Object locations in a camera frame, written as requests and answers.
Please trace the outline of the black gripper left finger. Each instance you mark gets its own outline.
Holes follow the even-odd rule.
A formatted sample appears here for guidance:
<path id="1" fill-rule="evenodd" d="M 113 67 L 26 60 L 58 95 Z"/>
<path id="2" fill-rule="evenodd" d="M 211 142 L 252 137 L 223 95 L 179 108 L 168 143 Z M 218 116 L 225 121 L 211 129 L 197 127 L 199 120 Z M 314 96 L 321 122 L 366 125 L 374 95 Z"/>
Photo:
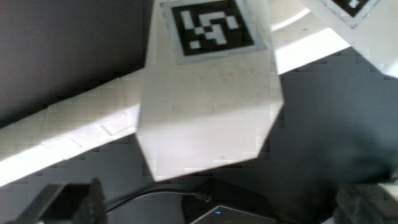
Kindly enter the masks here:
<path id="1" fill-rule="evenodd" d="M 14 224 L 108 224 L 99 179 L 88 183 L 47 184 Z"/>

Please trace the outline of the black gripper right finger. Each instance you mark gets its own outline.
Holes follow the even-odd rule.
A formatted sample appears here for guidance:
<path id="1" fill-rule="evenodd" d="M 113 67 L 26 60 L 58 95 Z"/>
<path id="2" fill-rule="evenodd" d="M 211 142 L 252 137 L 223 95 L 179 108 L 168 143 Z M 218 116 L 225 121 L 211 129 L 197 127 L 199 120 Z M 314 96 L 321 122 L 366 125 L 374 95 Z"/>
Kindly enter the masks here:
<path id="1" fill-rule="evenodd" d="M 378 184 L 339 185 L 334 223 L 398 224 L 398 199 Z"/>

